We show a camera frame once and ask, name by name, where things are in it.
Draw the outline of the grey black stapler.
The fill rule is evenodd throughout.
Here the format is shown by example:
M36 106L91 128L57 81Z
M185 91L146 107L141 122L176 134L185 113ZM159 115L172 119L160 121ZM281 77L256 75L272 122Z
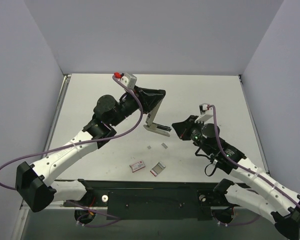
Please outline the grey black stapler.
M163 123L159 123L156 118L159 111L159 108L162 104L163 100L160 100L158 104L151 110L146 117L145 124L143 125L144 129L155 134L159 134L165 137L170 137L170 131L172 128L168 125L164 125Z

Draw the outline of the staple box tray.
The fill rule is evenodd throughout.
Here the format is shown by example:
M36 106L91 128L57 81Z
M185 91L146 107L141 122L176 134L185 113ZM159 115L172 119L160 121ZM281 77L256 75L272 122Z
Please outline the staple box tray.
M164 169L166 168L166 166L161 163L161 162L158 162L151 170L150 170L150 173L153 175L153 176L157 176L159 175Z

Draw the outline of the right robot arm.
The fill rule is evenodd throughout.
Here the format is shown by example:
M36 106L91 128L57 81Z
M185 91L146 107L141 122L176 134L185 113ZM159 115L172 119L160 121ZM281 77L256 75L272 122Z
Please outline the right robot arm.
M219 137L219 128L197 121L190 115L172 124L182 141L192 141L211 157L210 161L226 174L244 182L253 192L231 180L223 179L213 192L214 201L240 205L269 220L289 240L300 239L300 194L284 187L257 167L243 152Z

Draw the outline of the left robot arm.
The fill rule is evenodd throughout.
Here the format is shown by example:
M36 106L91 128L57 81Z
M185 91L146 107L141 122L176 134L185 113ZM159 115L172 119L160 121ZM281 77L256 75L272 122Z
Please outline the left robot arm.
M163 89L134 87L119 101L112 95L101 96L93 109L91 121L66 145L51 149L45 157L16 170L15 188L36 213L57 201L77 201L89 205L93 193L82 180L58 181L57 177L84 156L100 149L111 139L119 138L114 127L135 111L150 113L164 99Z

